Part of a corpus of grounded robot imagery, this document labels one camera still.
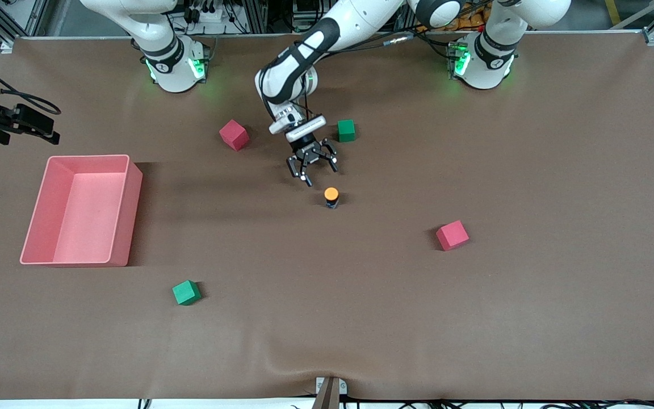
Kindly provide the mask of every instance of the brown tabletop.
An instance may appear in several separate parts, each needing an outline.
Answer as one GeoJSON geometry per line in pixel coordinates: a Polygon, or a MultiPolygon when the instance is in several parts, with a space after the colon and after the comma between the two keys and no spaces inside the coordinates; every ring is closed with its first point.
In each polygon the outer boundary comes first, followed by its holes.
{"type": "Polygon", "coordinates": [[[254,90],[292,39],[223,39],[182,95],[127,41],[0,57],[5,80],[63,110],[59,147],[0,147],[0,398],[288,396],[328,374],[364,399],[654,399],[641,34],[526,36],[491,91],[450,81],[417,40],[325,60],[317,136],[354,119],[358,139],[311,189],[254,90]],[[238,153],[218,135],[232,118],[252,137],[238,153]],[[47,157],[96,153],[145,175],[131,265],[21,266],[47,157]],[[471,242],[439,251],[434,231],[458,219],[471,242]],[[186,279],[207,297],[177,306],[186,279]]]}

